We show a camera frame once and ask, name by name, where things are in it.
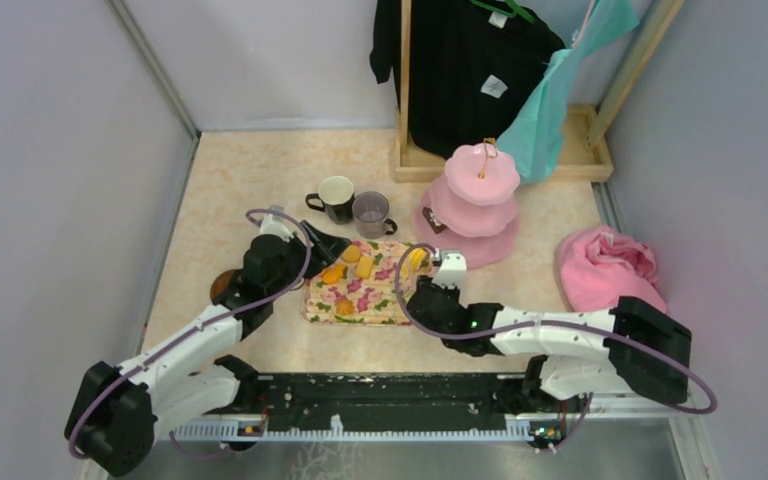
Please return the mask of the chocolate triangle cake slice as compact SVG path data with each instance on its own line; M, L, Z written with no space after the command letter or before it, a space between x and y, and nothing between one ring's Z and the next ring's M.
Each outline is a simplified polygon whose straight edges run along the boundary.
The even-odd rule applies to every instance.
M435 235L440 234L448 229L448 226L438 218L438 216L430 207L423 207L421 215L427 226Z

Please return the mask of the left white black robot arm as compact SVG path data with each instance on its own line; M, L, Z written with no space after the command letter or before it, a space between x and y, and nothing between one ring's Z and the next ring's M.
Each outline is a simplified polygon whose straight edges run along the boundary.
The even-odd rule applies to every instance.
M209 305L151 350L117 365L99 361L84 374L64 437L69 452L114 477L130 473L156 441L209 411L252 411L260 399L247 364L226 354L273 313L274 302L334 265L350 246L345 237L306 221L290 231L273 213L243 265L219 275Z

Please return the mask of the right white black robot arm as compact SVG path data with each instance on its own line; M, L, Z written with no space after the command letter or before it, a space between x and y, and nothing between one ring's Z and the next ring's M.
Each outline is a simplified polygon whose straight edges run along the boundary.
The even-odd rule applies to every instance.
M529 355L523 398L536 412L585 393L634 393L675 406L688 399L692 334L638 297L590 312L464 306L459 289L423 276L405 308L449 349L473 357Z

